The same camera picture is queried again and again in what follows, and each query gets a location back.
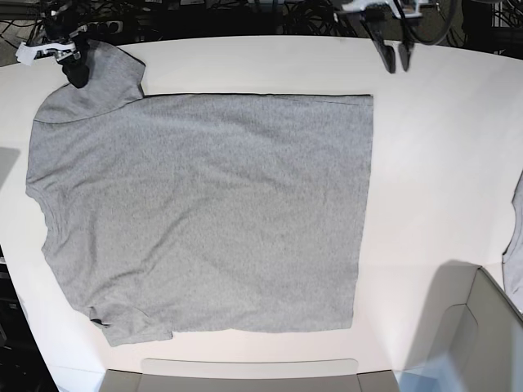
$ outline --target table surface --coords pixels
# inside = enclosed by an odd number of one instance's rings
[[[447,274],[434,300],[432,282],[442,266],[485,265],[503,282],[512,195],[523,168],[523,62],[416,46],[411,70],[390,75],[373,44],[358,38],[205,38],[123,49],[146,63],[146,95],[374,96],[354,323],[330,332],[176,333],[171,341],[110,348],[64,298],[41,252],[43,214],[25,195],[32,119],[65,77],[53,59],[8,66],[0,69],[0,146],[20,156],[0,189],[0,243],[42,356],[62,386],[82,373],[92,386],[76,390],[94,390],[106,368],[139,372],[147,358],[355,359],[359,372],[400,370],[422,360],[445,309],[467,299],[472,274],[463,267]],[[430,327],[420,345],[421,325]]]

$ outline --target gray t-shirt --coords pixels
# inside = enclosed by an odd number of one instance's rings
[[[503,255],[503,282],[508,297],[523,311],[523,176],[516,187],[512,204],[516,212],[516,227]]]
[[[144,97],[142,63],[89,56],[39,109],[27,174],[73,308],[111,345],[349,328],[372,97]]]

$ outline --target t-shirt sleeve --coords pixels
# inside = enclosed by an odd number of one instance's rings
[[[67,84],[49,95],[35,120],[68,123],[106,114],[143,98],[145,65],[108,43],[89,41],[89,82],[77,89]]]

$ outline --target gray cloth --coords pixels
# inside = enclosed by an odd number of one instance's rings
[[[523,311],[523,176],[516,187],[512,205],[516,212],[516,227],[503,255],[503,282],[508,297]]]
[[[91,81],[45,100],[29,151],[70,304],[111,345],[349,328],[372,98],[145,98],[145,66],[92,45]]]

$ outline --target gray fabric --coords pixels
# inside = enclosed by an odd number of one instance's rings
[[[523,311],[523,176],[516,187],[512,205],[516,212],[516,227],[510,245],[503,255],[503,282],[508,297]]]
[[[349,328],[372,98],[143,98],[143,65],[106,44],[94,59],[86,90],[43,103],[29,152],[70,304],[111,345]]]

